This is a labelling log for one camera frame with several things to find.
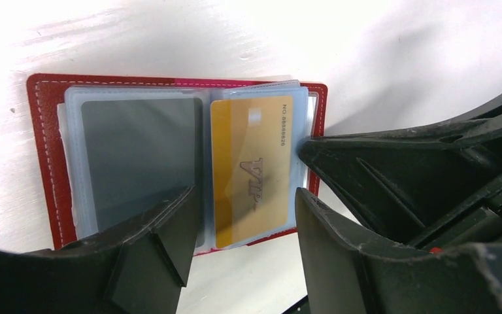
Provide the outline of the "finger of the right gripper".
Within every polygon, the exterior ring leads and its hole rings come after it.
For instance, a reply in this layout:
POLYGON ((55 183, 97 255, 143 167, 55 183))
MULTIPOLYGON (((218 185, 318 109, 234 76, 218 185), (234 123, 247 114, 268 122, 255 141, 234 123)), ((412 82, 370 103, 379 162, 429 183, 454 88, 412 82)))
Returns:
POLYGON ((427 126, 312 138, 299 157, 364 227, 410 245, 423 225, 407 205, 414 176, 451 164, 502 166, 502 94, 427 126))

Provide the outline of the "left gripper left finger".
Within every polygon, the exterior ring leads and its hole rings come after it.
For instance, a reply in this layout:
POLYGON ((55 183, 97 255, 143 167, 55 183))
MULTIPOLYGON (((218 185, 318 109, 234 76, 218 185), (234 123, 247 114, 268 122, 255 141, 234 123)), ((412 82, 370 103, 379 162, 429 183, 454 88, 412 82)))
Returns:
POLYGON ((0 251, 0 313, 175 313, 199 229, 194 186, 58 250, 0 251))

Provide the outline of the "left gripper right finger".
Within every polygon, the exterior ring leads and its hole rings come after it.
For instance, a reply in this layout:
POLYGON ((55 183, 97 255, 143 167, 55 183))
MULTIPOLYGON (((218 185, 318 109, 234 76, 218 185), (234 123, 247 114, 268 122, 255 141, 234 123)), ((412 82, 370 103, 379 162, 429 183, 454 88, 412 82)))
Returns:
POLYGON ((356 224, 304 188, 295 215, 312 313, 502 313, 502 243, 421 251, 356 224))

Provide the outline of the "red leather card holder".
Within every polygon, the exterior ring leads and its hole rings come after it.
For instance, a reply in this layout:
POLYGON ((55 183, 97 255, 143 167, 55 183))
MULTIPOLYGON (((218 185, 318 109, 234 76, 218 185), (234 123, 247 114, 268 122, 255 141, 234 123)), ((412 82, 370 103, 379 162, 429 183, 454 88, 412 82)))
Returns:
POLYGON ((295 191, 317 193, 319 178, 299 159, 298 146, 324 132, 327 86, 289 80, 261 82, 193 78, 108 77, 34 74, 27 94, 54 246, 60 249, 99 233, 93 212, 92 186, 86 156, 81 106, 87 101, 196 97, 203 102, 203 206, 199 214, 197 255, 253 245, 296 231, 295 191), (225 99, 292 96, 289 219, 285 226, 225 248, 217 248, 212 187, 211 105, 225 99))

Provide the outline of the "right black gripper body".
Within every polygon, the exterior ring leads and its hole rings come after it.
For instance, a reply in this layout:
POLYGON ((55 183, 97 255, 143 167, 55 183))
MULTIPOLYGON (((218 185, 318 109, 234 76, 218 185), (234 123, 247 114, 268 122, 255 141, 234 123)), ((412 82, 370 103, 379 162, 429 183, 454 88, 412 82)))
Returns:
POLYGON ((502 166, 431 167, 407 185, 407 205, 423 224, 408 238, 419 249, 495 241, 502 236, 502 166))

